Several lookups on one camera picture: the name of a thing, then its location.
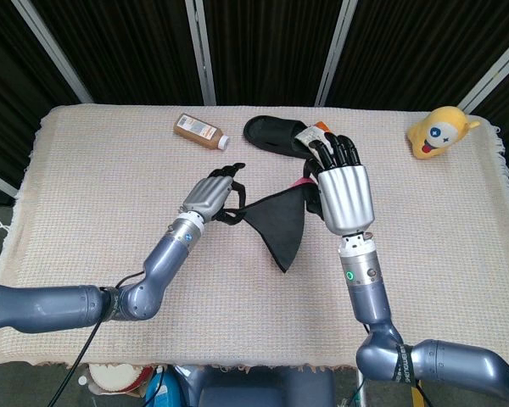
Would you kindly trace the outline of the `left silver and black robot hand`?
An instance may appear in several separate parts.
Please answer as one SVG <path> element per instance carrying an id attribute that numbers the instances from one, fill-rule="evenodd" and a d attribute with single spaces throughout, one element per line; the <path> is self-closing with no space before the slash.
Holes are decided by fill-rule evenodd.
<path id="1" fill-rule="evenodd" d="M 239 210 L 245 206 L 246 192 L 245 186 L 236 182 L 234 177 L 244 167 L 245 163 L 235 163 L 213 170 L 194 186 L 180 211 L 196 212 L 202 216 L 204 223 L 213 220 L 229 226 L 239 223 L 243 219 Z M 226 209 L 225 202 L 232 191 L 238 194 L 238 208 Z"/>

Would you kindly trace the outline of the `right silver and black robot hand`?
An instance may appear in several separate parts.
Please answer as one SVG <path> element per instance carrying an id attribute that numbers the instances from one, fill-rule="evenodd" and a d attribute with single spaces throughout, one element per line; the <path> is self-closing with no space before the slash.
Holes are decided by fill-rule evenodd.
<path id="1" fill-rule="evenodd" d="M 341 237 L 364 234 L 375 215 L 369 177 L 353 141 L 326 132 L 303 144 L 311 154 L 305 173 L 315 178 L 327 229 Z"/>

